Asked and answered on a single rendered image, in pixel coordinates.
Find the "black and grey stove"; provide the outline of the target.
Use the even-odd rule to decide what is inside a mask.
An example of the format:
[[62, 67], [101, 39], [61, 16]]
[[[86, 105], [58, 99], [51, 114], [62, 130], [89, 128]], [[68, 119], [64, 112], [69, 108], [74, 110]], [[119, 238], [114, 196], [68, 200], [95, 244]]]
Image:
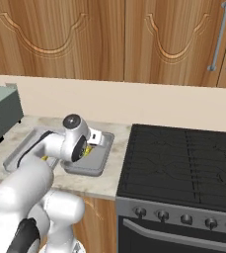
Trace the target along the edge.
[[[138, 218], [136, 207], [146, 209]], [[117, 218], [161, 222], [209, 230], [208, 218], [217, 220], [210, 231], [226, 233], [226, 132], [168, 126], [134, 125], [122, 164], [116, 197]], [[192, 225], [183, 224], [189, 214]]]

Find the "black stove knob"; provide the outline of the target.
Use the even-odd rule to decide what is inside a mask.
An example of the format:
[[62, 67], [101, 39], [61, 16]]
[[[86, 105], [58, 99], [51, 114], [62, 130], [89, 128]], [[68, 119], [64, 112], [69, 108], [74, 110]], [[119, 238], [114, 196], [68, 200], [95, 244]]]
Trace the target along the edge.
[[213, 230], [214, 228], [217, 227], [217, 220], [215, 218], [208, 218], [205, 221], [205, 226], [209, 229], [209, 230]]
[[169, 219], [169, 213], [167, 211], [158, 211], [157, 217], [160, 219], [161, 222], [165, 222]]
[[136, 207], [134, 209], [134, 213], [137, 215], [138, 218], [143, 218], [146, 215], [146, 209], [142, 207]]
[[189, 214], [183, 214], [181, 216], [181, 222], [183, 224], [192, 225], [192, 217]]

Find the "wooden base cupboard door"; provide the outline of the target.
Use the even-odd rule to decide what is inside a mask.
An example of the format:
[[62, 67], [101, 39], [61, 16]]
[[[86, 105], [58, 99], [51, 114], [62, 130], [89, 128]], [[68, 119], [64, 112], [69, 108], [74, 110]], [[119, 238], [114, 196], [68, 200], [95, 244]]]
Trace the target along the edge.
[[84, 197], [85, 214], [73, 225], [77, 239], [87, 253], [116, 253], [114, 201]]

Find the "grey-green toaster oven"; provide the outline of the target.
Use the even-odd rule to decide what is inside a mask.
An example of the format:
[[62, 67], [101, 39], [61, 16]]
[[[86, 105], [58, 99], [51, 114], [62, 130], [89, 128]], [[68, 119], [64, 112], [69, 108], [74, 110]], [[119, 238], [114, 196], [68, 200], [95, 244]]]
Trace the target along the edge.
[[18, 90], [0, 86], [0, 142], [16, 123], [20, 123], [24, 113]]

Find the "black oven door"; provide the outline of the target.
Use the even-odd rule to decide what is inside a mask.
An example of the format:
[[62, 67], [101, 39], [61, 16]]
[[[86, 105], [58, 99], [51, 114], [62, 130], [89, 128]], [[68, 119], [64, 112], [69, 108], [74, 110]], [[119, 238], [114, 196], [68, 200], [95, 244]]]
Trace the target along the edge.
[[[226, 253], [178, 243], [150, 239], [139, 235], [123, 225], [125, 216], [117, 218], [117, 251], [116, 253]], [[138, 218], [127, 218], [134, 223], [151, 230], [200, 238], [226, 243], [226, 233], [205, 229], [190, 228], [182, 225], [166, 224]]]

